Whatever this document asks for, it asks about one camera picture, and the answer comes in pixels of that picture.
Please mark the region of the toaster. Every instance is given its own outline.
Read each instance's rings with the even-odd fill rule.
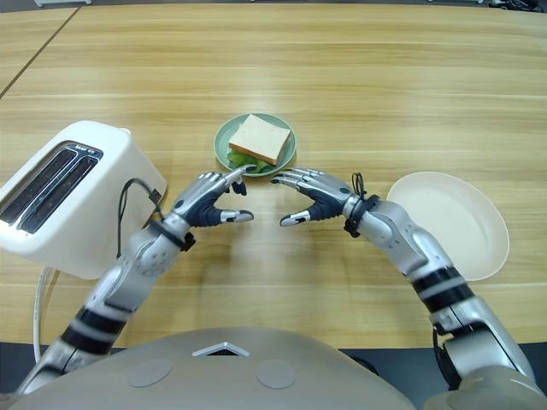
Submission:
[[[80,278],[116,260],[117,212],[127,180],[162,197],[167,183],[125,128],[94,121],[66,127],[0,189],[0,247]],[[139,186],[127,192],[124,243],[155,208]]]

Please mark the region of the floor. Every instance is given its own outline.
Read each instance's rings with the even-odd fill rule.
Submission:
[[[526,343],[521,347],[532,363],[538,386],[547,392],[547,343]],[[432,349],[341,350],[354,359],[372,364],[384,380],[406,395],[418,409],[422,408],[427,398],[446,391]],[[33,361],[31,345],[0,343],[0,393],[14,391],[32,368]]]

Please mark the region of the bread slice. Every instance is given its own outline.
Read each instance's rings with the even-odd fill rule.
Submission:
[[[236,151],[277,165],[290,134],[291,130],[275,126],[251,114],[230,138],[228,145]]]

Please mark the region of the toaster power cord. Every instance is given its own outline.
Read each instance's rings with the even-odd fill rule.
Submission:
[[[55,272],[52,267],[45,267],[42,269],[40,276],[38,277],[38,285],[36,286],[36,293],[34,294],[34,313],[32,315],[32,349],[34,350],[34,360],[39,362],[40,356],[40,320],[42,317],[42,299],[44,298],[44,292],[46,284],[50,276]]]

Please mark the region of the wood grain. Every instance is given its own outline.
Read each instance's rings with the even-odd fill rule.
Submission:
[[[349,4],[82,9],[0,100],[0,182],[64,126],[92,119],[132,130],[167,178],[170,204],[198,173],[221,169],[212,154],[220,125],[276,114],[296,131],[296,164],[345,179],[361,171],[370,192],[385,196],[426,170],[482,190],[508,223],[511,251],[472,288],[518,342],[544,341],[540,18],[547,25],[497,9]],[[196,230],[198,245],[159,281],[120,345],[216,325],[291,329],[336,347],[429,345],[426,309],[377,249],[351,239],[341,219],[282,230],[279,218],[307,199],[266,179],[249,192],[220,205],[256,219]],[[28,342],[40,266],[0,257],[0,337]],[[57,278],[46,342],[91,287]]]
[[[0,13],[0,93],[73,12]]]

